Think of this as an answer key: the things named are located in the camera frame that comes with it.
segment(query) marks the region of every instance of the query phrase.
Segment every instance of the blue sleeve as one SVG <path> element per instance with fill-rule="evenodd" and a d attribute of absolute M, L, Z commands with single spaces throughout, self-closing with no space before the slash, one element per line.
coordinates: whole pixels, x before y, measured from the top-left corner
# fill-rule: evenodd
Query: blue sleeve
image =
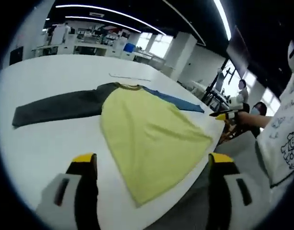
<path fill-rule="evenodd" d="M 151 90 L 149 88 L 146 88 L 145 86 L 143 86 L 143 89 L 146 90 L 147 92 L 151 93 L 152 95 L 155 95 L 158 98 L 164 100 L 164 101 L 167 101 L 167 102 L 174 104 L 180 110 L 196 111 L 199 113 L 204 113 L 204 110 L 197 104 L 192 104 L 190 102 L 181 100 L 179 98 L 160 93 L 159 91 Z"/>

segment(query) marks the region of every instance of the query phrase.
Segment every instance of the face mask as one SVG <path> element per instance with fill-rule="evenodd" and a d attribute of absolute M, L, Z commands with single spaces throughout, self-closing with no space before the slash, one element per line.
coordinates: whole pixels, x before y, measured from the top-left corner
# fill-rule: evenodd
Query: face mask
<path fill-rule="evenodd" d="M 257 108 L 253 107 L 252 110 L 251 110 L 251 112 L 250 112 L 250 114 L 260 115 L 260 111 Z"/>

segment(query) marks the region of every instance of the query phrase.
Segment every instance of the black ceiling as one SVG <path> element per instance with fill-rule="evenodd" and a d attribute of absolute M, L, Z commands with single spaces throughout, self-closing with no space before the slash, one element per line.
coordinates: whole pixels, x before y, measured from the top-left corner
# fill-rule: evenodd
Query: black ceiling
<path fill-rule="evenodd" d="M 213 0 L 168 0 L 199 33 L 206 48 L 224 57 L 228 40 L 225 28 Z M 251 55 L 249 70 L 259 81 L 279 95 L 285 88 L 291 72 L 287 64 L 287 47 L 294 24 L 294 0 L 279 3 L 271 0 L 221 0 L 230 31 L 236 25 Z M 57 0 L 45 26 L 62 23 L 65 16 L 90 17 L 89 12 L 103 13 L 103 19 L 125 24 L 142 32 L 158 34 L 152 28 L 107 11 L 86 8 L 55 8 L 56 5 L 82 4 L 100 6 L 136 17 L 168 35 L 178 31 L 192 33 L 192 28 L 162 0 Z"/>

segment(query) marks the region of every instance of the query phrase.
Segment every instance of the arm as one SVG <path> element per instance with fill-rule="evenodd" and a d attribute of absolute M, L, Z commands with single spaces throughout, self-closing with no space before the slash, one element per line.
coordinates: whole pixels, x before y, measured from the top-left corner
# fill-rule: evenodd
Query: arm
<path fill-rule="evenodd" d="M 271 116 L 261 116 L 248 114 L 246 112 L 239 112 L 238 117 L 242 124 L 265 128 L 269 121 L 272 119 Z"/>

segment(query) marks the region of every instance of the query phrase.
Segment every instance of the desk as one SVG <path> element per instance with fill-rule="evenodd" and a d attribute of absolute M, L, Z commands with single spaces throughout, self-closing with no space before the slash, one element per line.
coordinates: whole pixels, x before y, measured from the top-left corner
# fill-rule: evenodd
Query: desk
<path fill-rule="evenodd" d="M 114 78 L 111 70 L 126 76 L 147 76 L 151 81 Z M 53 121 L 13 129 L 15 108 L 61 93 L 92 90 L 119 81 L 141 84 L 153 90 L 199 104 L 205 113 L 184 112 L 214 142 L 203 160 L 175 187 L 140 208 L 127 190 L 109 152 L 100 128 L 100 116 Z M 41 192 L 58 174 L 65 173 L 80 154 L 97 154 L 98 220 L 102 230 L 141 230 L 150 225 L 188 191 L 208 162 L 220 138 L 224 123 L 208 114 L 212 111 L 195 96 L 154 68 L 113 57 L 55 55 L 28 59 L 0 72 L 0 151 L 9 178 L 18 195 L 32 210 Z"/>

